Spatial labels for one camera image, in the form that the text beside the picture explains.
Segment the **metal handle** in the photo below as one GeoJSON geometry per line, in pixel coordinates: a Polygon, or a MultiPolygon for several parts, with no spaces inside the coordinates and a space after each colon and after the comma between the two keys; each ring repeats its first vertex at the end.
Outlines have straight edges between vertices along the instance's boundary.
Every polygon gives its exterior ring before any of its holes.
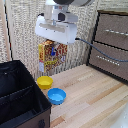
{"type": "Polygon", "coordinates": [[[114,65],[116,65],[116,66],[120,66],[119,63],[116,63],[116,62],[114,62],[114,61],[108,60],[108,59],[106,59],[105,57],[101,57],[101,56],[96,56],[96,57],[99,58],[99,59],[101,59],[101,60],[107,61],[107,62],[109,62],[109,63],[111,63],[111,64],[114,64],[114,65]]]}
{"type": "Polygon", "coordinates": [[[39,121],[39,128],[45,128],[45,122],[44,120],[39,121]]]}
{"type": "Polygon", "coordinates": [[[124,35],[124,36],[128,36],[128,33],[120,33],[120,32],[115,32],[113,30],[105,30],[106,32],[110,32],[110,33],[115,33],[115,34],[120,34],[120,35],[124,35]]]}

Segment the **drawer handle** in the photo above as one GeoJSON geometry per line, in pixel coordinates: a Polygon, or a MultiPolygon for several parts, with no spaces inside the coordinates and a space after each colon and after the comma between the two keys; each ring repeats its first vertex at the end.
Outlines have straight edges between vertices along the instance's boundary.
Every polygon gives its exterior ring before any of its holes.
{"type": "Polygon", "coordinates": [[[120,35],[128,36],[128,33],[120,33],[120,32],[115,32],[113,30],[105,30],[105,32],[110,32],[110,33],[115,33],[115,34],[120,34],[120,35]]]}
{"type": "Polygon", "coordinates": [[[105,57],[101,57],[101,56],[96,56],[96,57],[99,58],[99,59],[101,59],[101,60],[104,60],[104,61],[106,61],[106,62],[109,62],[109,63],[111,63],[111,64],[114,64],[114,65],[116,65],[116,66],[120,66],[119,63],[116,63],[116,62],[114,62],[114,61],[108,60],[108,59],[106,59],[105,57]]]}

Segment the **woven rattan panel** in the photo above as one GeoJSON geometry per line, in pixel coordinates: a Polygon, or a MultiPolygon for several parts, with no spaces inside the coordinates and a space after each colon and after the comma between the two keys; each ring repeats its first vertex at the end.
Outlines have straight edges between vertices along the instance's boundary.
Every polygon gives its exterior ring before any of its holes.
{"type": "Polygon", "coordinates": [[[99,9],[105,8],[127,8],[128,0],[101,0],[99,9]]]}
{"type": "MultiPolygon", "coordinates": [[[[79,38],[87,39],[91,26],[94,3],[88,7],[70,6],[69,10],[78,15],[79,38]]],[[[7,13],[13,47],[13,59],[20,59],[36,79],[42,74],[38,71],[38,44],[45,39],[35,35],[38,14],[44,11],[45,0],[7,0],[7,13]]],[[[55,69],[55,73],[83,64],[86,44],[75,42],[68,48],[67,62],[55,69]]]]}
{"type": "Polygon", "coordinates": [[[0,63],[10,60],[10,48],[8,42],[7,24],[5,18],[4,3],[0,0],[0,63]]]}

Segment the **cabinet drawer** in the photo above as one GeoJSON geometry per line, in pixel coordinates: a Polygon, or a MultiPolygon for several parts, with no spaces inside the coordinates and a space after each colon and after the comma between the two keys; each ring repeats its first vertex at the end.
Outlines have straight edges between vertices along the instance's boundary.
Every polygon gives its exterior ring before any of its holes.
{"type": "Polygon", "coordinates": [[[128,16],[101,14],[95,41],[128,50],[128,16]]]}
{"type": "MultiPolygon", "coordinates": [[[[128,60],[128,52],[120,49],[116,49],[100,43],[93,43],[99,50],[103,51],[107,55],[120,59],[128,60]]],[[[99,67],[105,71],[108,71],[118,77],[128,80],[128,62],[116,62],[114,60],[105,57],[94,48],[91,50],[89,63],[99,67]]]]}

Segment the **blue bowl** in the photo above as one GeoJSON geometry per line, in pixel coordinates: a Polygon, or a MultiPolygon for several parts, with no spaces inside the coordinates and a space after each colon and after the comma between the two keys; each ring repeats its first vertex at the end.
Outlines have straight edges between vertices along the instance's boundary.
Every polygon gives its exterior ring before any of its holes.
{"type": "Polygon", "coordinates": [[[64,102],[66,93],[62,89],[53,88],[48,91],[48,99],[52,104],[59,105],[64,102]]]}

